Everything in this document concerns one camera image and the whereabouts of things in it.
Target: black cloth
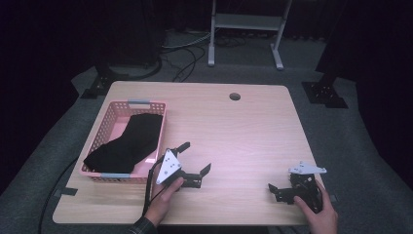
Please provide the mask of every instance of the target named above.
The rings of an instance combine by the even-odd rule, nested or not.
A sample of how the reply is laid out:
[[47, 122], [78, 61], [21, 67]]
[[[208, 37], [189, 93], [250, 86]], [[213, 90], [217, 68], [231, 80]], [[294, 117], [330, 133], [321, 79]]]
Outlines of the black cloth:
[[162, 115], [132, 115], [122, 135], [102, 144], [84, 163], [98, 173], [130, 174], [158, 146]]

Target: gray carpet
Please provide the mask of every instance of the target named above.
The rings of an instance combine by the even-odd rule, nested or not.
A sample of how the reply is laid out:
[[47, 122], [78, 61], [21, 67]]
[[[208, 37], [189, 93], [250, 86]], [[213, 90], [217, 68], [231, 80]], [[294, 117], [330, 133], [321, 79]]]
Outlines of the gray carpet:
[[[177, 45], [194, 39], [195, 36], [170, 33], [168, 43]], [[255, 38], [246, 39], [245, 45], [236, 48], [216, 47], [215, 67], [207, 66], [206, 54], [185, 82], [288, 87], [316, 162], [328, 169], [322, 175], [324, 184], [339, 199], [334, 203], [339, 214], [339, 232], [413, 233], [413, 192], [380, 158], [369, 138], [357, 110], [356, 84], [340, 78], [334, 84], [348, 109], [310, 104], [301, 82], [315, 82], [321, 77], [315, 68], [325, 44], [282, 39], [280, 53], [285, 70], [277, 71], [269, 48], [271, 42]], [[196, 56], [202, 53], [196, 48], [191, 50]], [[170, 82], [177, 67], [192, 60], [186, 51], [162, 58], [161, 71], [144, 81]], [[144, 74], [153, 68], [114, 67], [129, 74]], [[91, 68], [73, 78], [80, 94], [90, 87], [95, 76]], [[80, 154], [103, 100], [104, 97], [79, 98], [44, 137], [0, 197], [0, 233], [37, 233], [45, 199], [58, 175]], [[71, 171], [72, 168], [64, 174], [57, 188], [64, 187]], [[121, 225], [55, 224], [52, 215], [57, 202], [58, 197], [53, 196], [46, 208], [42, 233], [125, 233], [126, 226]], [[268, 231], [308, 233], [308, 228], [269, 227]]]

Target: power cord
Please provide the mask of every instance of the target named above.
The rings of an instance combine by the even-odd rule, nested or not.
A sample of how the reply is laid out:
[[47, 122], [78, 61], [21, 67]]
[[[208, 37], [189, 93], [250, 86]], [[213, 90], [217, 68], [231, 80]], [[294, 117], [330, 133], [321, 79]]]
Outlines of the power cord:
[[57, 184], [60, 182], [61, 178], [63, 177], [63, 175], [67, 172], [67, 170], [69, 170], [69, 168], [75, 163], [77, 162], [77, 160], [79, 159], [79, 157], [75, 158], [72, 162], [70, 162], [69, 165], [67, 165], [67, 167], [63, 170], [63, 172], [58, 176], [55, 184], [53, 185], [51, 191], [49, 192], [48, 197], [46, 198], [45, 204], [43, 205], [43, 209], [42, 209], [42, 213], [40, 214], [40, 220], [37, 226], [37, 233], [38, 234], [42, 234], [42, 224], [43, 224], [43, 218], [45, 216], [45, 212], [46, 212], [46, 208], [48, 207], [49, 201], [52, 197], [52, 194], [54, 194], [55, 189]]

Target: basket handle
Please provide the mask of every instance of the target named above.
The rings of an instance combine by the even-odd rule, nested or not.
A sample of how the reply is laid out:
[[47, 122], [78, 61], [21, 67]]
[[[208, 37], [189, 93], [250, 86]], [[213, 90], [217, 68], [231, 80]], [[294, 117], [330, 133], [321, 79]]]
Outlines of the basket handle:
[[148, 99], [128, 99], [128, 104], [149, 104], [150, 102]]

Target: black curtain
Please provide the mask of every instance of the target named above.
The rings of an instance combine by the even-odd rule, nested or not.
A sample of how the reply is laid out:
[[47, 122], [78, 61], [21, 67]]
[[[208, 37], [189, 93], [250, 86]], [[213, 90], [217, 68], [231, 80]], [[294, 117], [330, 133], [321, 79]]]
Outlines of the black curtain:
[[0, 193], [78, 96], [70, 82], [75, 73], [59, 53], [64, 45], [39, 19], [42, 9], [28, 1], [2, 1], [0, 7]]
[[413, 188], [413, 3], [348, 0], [317, 71], [356, 81], [379, 154]]

